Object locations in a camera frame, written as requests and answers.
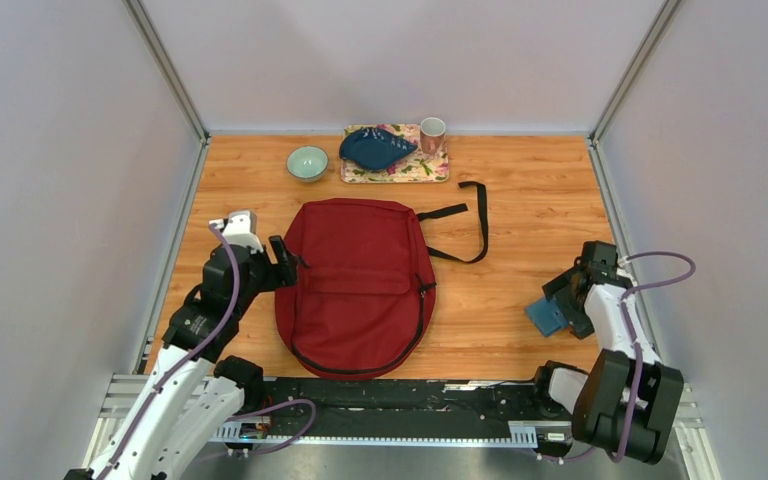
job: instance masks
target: floral pattern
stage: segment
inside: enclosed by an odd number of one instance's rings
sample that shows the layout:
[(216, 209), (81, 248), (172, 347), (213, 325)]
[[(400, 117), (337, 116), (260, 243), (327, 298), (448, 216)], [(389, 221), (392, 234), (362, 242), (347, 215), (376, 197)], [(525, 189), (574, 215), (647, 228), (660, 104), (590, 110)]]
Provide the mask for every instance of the floral pattern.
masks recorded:
[[(372, 125), (349, 125), (343, 130), (343, 138), (355, 130)], [(419, 145), (419, 125), (390, 124), (375, 125), (410, 142)], [(449, 153), (446, 144), (435, 155), (426, 155), (417, 148), (413, 153), (387, 167), (386, 170), (371, 172), (351, 160), (343, 159), (340, 178), (346, 183), (410, 183), (410, 182), (445, 182), (449, 179)]]

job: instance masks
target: wooden table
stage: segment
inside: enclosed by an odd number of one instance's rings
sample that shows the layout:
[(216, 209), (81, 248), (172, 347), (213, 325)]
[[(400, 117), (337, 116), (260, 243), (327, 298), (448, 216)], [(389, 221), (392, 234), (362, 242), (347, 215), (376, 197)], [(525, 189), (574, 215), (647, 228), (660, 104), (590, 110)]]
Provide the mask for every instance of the wooden table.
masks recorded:
[[(590, 369), (595, 337), (579, 341), (562, 332), (543, 338), (523, 309), (541, 286), (572, 265), (586, 240), (611, 241), (602, 200), (581, 137), (453, 137), (452, 176), (435, 184), (346, 184), (339, 178), (339, 136), (214, 137), (181, 244), (156, 338), (217, 242), (210, 219), (251, 209), (257, 233), (283, 235), (299, 207), (312, 200), (355, 197), (395, 200), (415, 211), (465, 202), (468, 213), (423, 222), (429, 245), (461, 258), (480, 249), (475, 189), (487, 185), (490, 250), (474, 265), (433, 259), (438, 297), (420, 345), (389, 378), (530, 379), (555, 360)], [(312, 184), (286, 170), (287, 155), (316, 145), (329, 155), (325, 177)], [(148, 365), (154, 364), (159, 341)], [(310, 376), (287, 351), (275, 329), (274, 295), (262, 294), (240, 324), (225, 355), (246, 358), (266, 375)]]

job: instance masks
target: backpack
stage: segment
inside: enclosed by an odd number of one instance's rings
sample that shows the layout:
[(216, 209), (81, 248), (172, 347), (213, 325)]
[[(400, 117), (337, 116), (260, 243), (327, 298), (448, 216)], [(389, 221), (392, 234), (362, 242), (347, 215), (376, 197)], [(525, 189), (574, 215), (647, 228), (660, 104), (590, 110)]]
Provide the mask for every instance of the backpack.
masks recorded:
[(461, 260), (427, 247), (419, 222), (466, 204), (416, 214), (396, 202), (335, 198), (302, 205), (284, 241), (300, 257), (295, 286), (275, 292), (284, 344), (311, 373), (368, 380), (405, 361), (428, 329), (437, 283), (431, 256), (475, 263), (487, 254), (487, 191), (475, 186), (483, 247)]

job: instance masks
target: light green bowl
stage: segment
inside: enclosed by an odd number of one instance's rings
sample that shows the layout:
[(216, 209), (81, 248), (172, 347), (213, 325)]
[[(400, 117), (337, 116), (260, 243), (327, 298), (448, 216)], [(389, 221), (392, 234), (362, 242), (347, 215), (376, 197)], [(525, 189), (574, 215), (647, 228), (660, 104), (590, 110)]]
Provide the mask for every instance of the light green bowl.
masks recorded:
[(319, 147), (297, 148), (287, 157), (287, 170), (302, 182), (315, 182), (328, 168), (328, 155)]

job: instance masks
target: black strap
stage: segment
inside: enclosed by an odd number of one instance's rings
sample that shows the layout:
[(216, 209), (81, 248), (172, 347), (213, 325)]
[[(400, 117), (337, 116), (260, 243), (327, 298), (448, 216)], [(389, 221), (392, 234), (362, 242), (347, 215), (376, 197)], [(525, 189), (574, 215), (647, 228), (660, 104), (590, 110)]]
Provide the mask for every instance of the black strap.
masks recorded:
[[(428, 247), (428, 254), (432, 257), (445, 258), (446, 260), (455, 260), (462, 263), (477, 263), (487, 255), (487, 248), (489, 247), (490, 237), (490, 225), (487, 223), (487, 188), (483, 183), (479, 182), (461, 182), (458, 184), (459, 188), (472, 186), (475, 186), (478, 190), (478, 220), (481, 222), (481, 241), (483, 244), (481, 253), (479, 253), (478, 256), (472, 260), (462, 260), (453, 255), (449, 255), (446, 252), (441, 252), (435, 248)], [(465, 212), (467, 210), (468, 208), (466, 204), (461, 203), (460, 205), (452, 205), (451, 207), (441, 208), (439, 210), (434, 210), (433, 212), (419, 213), (416, 215), (416, 217), (419, 219), (419, 221), (423, 221), (427, 218), (448, 217), (449, 215)]]

